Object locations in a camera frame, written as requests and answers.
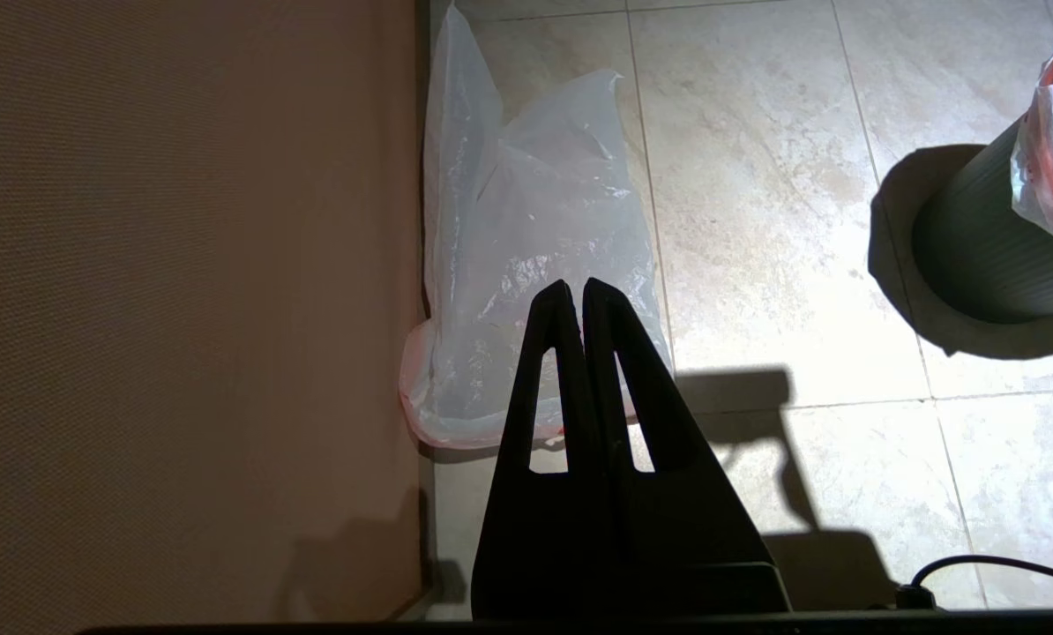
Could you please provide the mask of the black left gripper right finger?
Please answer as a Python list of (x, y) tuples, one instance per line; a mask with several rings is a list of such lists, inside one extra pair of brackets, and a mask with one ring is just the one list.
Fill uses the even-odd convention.
[(582, 304), (620, 606), (664, 618), (789, 612), (773, 556), (625, 294), (592, 278)]

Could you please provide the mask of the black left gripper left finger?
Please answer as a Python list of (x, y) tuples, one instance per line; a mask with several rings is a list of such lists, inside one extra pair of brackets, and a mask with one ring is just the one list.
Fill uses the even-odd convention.
[[(567, 470), (530, 467), (541, 366), (555, 354)], [(477, 620), (587, 615), (614, 555), (605, 458), (570, 286), (532, 301), (471, 579)]]

